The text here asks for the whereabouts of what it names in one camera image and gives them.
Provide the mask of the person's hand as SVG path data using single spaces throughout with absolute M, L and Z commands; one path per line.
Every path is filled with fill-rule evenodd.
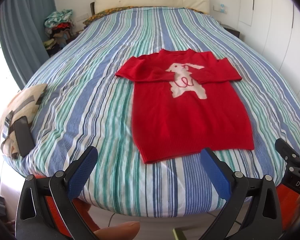
M 132 240 L 140 230 L 140 222 L 130 221 L 94 232 L 100 240 Z

